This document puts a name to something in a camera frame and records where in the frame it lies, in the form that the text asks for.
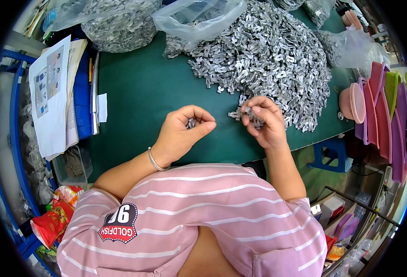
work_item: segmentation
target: woman's left hand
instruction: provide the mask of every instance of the woman's left hand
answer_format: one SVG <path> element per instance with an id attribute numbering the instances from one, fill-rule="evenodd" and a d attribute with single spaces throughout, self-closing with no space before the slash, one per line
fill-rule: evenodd
<path id="1" fill-rule="evenodd" d="M 194 128 L 187 130 L 189 118 L 195 118 Z M 167 114 L 151 154 L 165 168 L 188 153 L 201 138 L 216 128 L 216 119 L 206 110 L 189 105 Z"/>

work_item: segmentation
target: clear plastic box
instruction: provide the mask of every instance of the clear plastic box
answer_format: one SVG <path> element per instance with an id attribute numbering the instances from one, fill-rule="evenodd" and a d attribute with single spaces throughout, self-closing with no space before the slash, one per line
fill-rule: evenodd
<path id="1" fill-rule="evenodd" d="M 80 162 L 82 163 L 83 175 L 76 177 L 71 177 L 67 174 L 65 170 L 65 161 L 62 155 L 57 156 L 53 159 L 54 171 L 56 174 L 57 181 L 59 185 L 85 185 L 88 183 L 88 177 L 90 177 L 93 172 L 93 163 L 91 163 L 90 153 L 88 150 L 82 147 L 77 147 L 80 153 Z"/>

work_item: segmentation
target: silver bangle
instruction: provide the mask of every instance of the silver bangle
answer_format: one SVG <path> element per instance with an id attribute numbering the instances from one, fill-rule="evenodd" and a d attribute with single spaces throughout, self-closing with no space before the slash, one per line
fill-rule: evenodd
<path id="1" fill-rule="evenodd" d="M 168 167 L 164 169 L 164 168 L 161 168 L 161 167 L 156 163 L 156 161 L 152 158 L 152 155 L 151 155 L 151 146 L 148 147 L 148 156 L 149 156 L 149 159 L 150 159 L 151 163 L 153 164 L 153 166 L 154 166 L 157 170 L 159 170 L 159 171 L 167 171 L 168 169 L 170 169 L 171 165 L 168 165 Z"/>

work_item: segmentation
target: woman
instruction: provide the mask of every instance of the woman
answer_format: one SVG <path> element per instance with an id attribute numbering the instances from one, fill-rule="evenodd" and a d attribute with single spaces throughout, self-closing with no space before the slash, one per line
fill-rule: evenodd
<path id="1" fill-rule="evenodd" d="M 241 112 L 246 106 L 265 122 L 256 130 L 242 116 L 265 149 L 271 184 L 235 164 L 163 171 L 216 127 L 206 110 L 180 108 L 149 151 L 108 170 L 80 197 L 57 251 L 62 275 L 320 276 L 325 235 L 310 213 L 282 113 L 263 96 Z"/>

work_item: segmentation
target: workbench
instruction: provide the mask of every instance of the workbench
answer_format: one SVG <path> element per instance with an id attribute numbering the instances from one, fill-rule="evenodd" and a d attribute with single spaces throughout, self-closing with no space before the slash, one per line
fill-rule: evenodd
<path id="1" fill-rule="evenodd" d="M 309 28 L 315 29 L 302 8 L 291 12 Z M 335 9 L 321 30 L 339 33 L 345 26 Z M 103 172 L 131 160 L 152 146 L 159 135 L 166 115 L 182 106 L 195 104 L 211 113 L 217 127 L 198 141 L 173 165 L 189 163 L 245 163 L 265 158 L 265 152 L 241 122 L 228 117 L 238 107 L 239 92 L 218 94 L 217 84 L 206 88 L 205 79 L 194 77 L 190 57 L 168 59 L 162 56 L 165 33 L 159 32 L 152 42 L 128 53 L 101 53 L 99 64 L 99 94 L 107 93 L 108 119 L 100 124 L 100 134 L 91 136 L 86 145 L 93 163 L 88 179 L 93 183 Z M 322 116 L 317 117 L 314 132 L 287 129 L 291 150 L 323 141 L 354 128 L 354 121 L 339 120 L 339 95 L 355 82 L 351 69 L 331 69 L 331 96 Z"/>

